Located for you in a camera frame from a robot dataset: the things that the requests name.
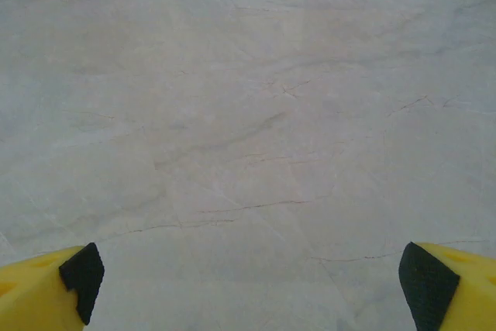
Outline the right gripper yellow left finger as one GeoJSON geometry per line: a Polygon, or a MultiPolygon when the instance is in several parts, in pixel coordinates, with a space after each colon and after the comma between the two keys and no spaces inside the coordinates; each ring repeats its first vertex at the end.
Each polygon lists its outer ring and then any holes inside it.
{"type": "Polygon", "coordinates": [[[83,331],[104,273],[95,243],[0,267],[0,331],[83,331]]]}

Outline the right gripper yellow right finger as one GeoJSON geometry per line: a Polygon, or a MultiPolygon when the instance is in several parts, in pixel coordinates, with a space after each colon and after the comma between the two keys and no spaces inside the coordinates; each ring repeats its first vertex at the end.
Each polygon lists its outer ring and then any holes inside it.
{"type": "Polygon", "coordinates": [[[398,276],[417,331],[496,331],[496,259],[410,242],[398,276]]]}

